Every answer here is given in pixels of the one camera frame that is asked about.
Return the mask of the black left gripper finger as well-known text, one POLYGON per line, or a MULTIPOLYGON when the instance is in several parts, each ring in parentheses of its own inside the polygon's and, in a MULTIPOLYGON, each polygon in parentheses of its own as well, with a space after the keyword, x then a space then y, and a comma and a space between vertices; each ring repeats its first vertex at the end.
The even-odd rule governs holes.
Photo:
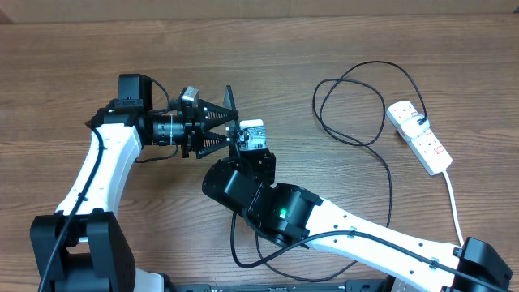
POLYGON ((196 158, 204 158, 207 155, 228 146, 229 141, 227 136, 211 131, 202 132, 197 135, 197 138, 195 139, 196 158))
POLYGON ((238 111, 214 105, 207 101, 199 101, 197 106, 197 123, 202 131, 209 131, 227 122, 238 119, 238 111))

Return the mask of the Galaxy S24 smartphone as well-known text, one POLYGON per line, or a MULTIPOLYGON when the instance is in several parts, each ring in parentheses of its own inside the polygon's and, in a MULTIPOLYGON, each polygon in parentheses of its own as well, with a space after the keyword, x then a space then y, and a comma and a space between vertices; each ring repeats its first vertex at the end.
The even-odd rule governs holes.
POLYGON ((224 103, 223 103, 223 106, 229 110, 231 110, 231 120, 229 120, 225 126, 226 126, 226 130, 231 133, 231 132, 235 132, 238 128, 238 119, 239 119, 239 116, 238 116, 238 111, 237 111, 237 108, 236 108, 236 105, 235 105, 235 102, 234 102, 234 95, 233 95, 233 92, 232 92, 232 88, 230 85, 227 85, 225 87, 225 98, 224 98, 224 103))

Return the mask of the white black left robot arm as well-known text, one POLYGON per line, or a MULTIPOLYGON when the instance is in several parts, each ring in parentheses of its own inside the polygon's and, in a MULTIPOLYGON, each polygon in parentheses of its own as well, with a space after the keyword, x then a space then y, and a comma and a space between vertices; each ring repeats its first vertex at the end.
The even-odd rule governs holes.
POLYGON ((154 109, 157 81, 121 74, 118 97, 87 121, 91 142, 82 168, 54 214, 35 217, 30 239, 41 277, 40 291, 172 291, 162 273, 137 268, 118 224, 118 208, 131 167, 146 145, 172 146, 197 158, 226 147, 230 139, 213 132, 238 124, 231 87, 224 104, 199 98, 193 87, 154 109))

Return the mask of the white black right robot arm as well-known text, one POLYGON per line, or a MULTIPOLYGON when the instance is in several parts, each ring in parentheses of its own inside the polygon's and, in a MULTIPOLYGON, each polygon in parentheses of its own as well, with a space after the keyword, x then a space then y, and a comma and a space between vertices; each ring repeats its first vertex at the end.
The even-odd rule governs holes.
POLYGON ((255 235, 279 250, 241 268, 256 268, 293 250, 334 253, 402 280, 419 291, 507 291, 512 271, 494 248, 476 238, 459 247, 403 234, 348 213, 291 184, 271 186, 261 152, 238 149, 207 172, 203 193, 241 217, 255 235))

